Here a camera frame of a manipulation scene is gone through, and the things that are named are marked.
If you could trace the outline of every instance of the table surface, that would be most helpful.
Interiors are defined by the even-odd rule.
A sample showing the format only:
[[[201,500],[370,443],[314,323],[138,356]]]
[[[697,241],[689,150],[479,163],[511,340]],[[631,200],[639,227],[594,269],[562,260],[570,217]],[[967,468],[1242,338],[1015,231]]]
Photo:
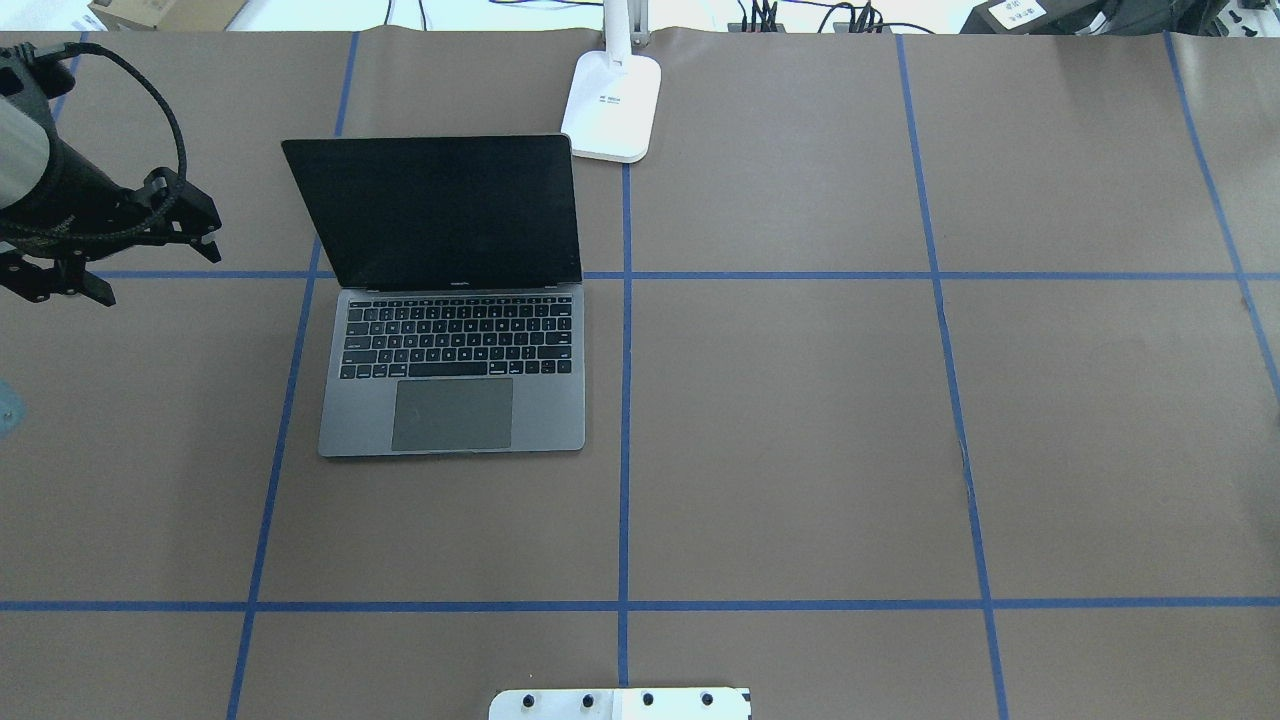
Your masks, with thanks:
[[[1280,45],[660,31],[650,154],[575,160],[586,448],[329,461],[338,287],[279,140],[554,132],[598,33],[93,40],[225,260],[0,297],[5,717],[1280,706]],[[76,72],[73,146],[173,163]]]

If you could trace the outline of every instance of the gray laptop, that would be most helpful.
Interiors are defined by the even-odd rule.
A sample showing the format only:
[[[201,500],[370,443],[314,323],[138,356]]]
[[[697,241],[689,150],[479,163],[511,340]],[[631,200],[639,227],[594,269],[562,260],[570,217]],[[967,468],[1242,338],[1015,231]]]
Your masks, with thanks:
[[[282,146],[343,288],[320,455],[581,450],[568,138]]]

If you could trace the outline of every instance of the trackpad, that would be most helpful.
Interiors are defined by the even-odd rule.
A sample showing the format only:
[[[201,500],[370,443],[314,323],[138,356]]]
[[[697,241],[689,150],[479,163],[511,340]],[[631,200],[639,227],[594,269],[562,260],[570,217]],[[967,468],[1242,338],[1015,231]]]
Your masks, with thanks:
[[[392,450],[511,447],[511,378],[402,380]]]

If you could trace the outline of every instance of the white lamp base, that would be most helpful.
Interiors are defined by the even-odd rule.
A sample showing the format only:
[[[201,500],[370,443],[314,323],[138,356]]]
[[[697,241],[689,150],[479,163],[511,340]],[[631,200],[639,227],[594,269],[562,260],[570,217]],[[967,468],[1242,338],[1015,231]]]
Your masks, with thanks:
[[[603,50],[577,59],[561,123],[575,155],[635,163],[649,151],[662,69],[643,55],[630,55],[625,67],[611,67]]]

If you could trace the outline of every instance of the laptop keyboard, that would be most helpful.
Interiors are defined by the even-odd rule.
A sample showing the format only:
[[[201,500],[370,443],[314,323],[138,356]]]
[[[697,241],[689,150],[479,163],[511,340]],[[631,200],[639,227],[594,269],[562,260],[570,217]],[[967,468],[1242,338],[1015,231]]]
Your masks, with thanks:
[[[356,300],[342,379],[573,372],[567,295]]]

